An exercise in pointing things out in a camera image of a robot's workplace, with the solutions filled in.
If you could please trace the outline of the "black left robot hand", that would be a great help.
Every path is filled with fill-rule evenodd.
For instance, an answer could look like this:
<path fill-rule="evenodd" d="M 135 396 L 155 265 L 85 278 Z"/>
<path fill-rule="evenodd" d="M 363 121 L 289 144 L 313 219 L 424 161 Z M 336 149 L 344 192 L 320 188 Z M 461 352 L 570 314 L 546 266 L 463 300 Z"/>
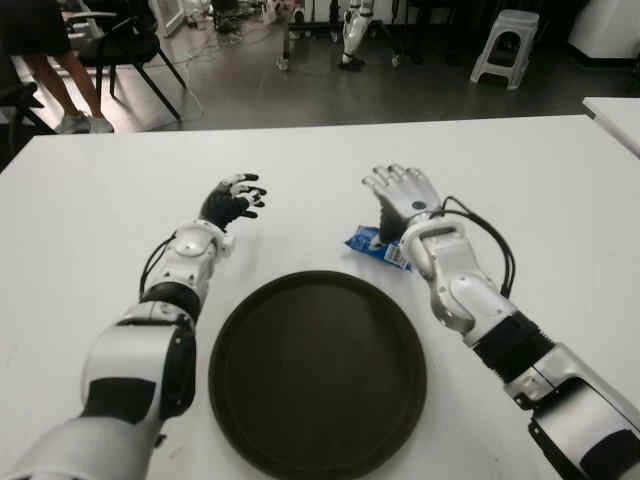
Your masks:
<path fill-rule="evenodd" d="M 199 218 L 225 232 L 227 227 L 240 218 L 256 219 L 257 209 L 264 208 L 267 190 L 256 182 L 259 176 L 253 173 L 236 174 L 222 180 L 206 197 Z"/>

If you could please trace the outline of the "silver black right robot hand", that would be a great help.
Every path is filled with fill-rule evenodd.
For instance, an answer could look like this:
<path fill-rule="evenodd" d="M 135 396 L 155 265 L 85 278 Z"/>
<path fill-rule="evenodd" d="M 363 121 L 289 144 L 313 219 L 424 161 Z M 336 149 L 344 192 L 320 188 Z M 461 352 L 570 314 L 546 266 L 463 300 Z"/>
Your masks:
<path fill-rule="evenodd" d="M 417 168 L 404 168 L 399 164 L 376 166 L 361 183 L 378 200 L 378 236 L 382 244 L 398 241 L 416 217 L 427 215 L 441 205 L 431 182 Z"/>

